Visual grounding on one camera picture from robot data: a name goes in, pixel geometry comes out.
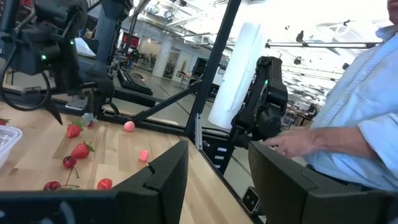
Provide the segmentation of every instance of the man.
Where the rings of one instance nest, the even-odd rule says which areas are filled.
[[[388,0],[394,26],[383,43],[348,67],[309,129],[264,142],[342,184],[398,191],[398,0]]]

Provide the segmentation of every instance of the clear plastic bin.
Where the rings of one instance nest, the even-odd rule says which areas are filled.
[[[0,169],[6,162],[12,147],[21,139],[22,131],[10,126],[0,126]]]

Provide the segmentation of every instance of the wooden tabletop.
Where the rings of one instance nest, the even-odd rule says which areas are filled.
[[[46,111],[21,112],[0,103],[0,118],[11,119],[9,125],[23,132],[0,169],[0,190],[42,190],[45,183],[56,180],[61,184],[95,189],[102,178],[114,185],[145,167],[139,162],[139,152],[149,151],[149,161],[161,155],[181,139],[179,136],[137,129],[126,133],[123,127],[100,121],[77,138],[66,137],[61,126]],[[78,117],[62,115],[64,124]],[[76,165],[80,178],[62,166],[62,159],[82,141],[92,142],[95,152]],[[214,173],[203,156],[190,142],[188,182],[181,222],[190,223],[252,223],[243,209]]]

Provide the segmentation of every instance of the small pink object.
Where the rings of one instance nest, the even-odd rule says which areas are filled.
[[[142,150],[139,153],[139,160],[142,161],[142,162],[148,161],[148,155],[149,155],[149,153],[148,153],[147,150]]]
[[[136,128],[136,125],[132,121],[128,121],[128,122],[126,122],[126,124],[124,124],[125,131],[133,132],[135,130],[135,128]]]

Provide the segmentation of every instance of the white column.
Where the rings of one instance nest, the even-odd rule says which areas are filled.
[[[164,35],[162,39],[162,45],[160,46],[160,52],[156,58],[156,63],[152,74],[157,77],[162,77],[164,70],[167,66],[167,61],[169,59],[170,51],[173,46],[173,37]]]
[[[231,120],[242,107],[264,46],[261,25],[244,23],[208,117],[211,123],[232,128]]]

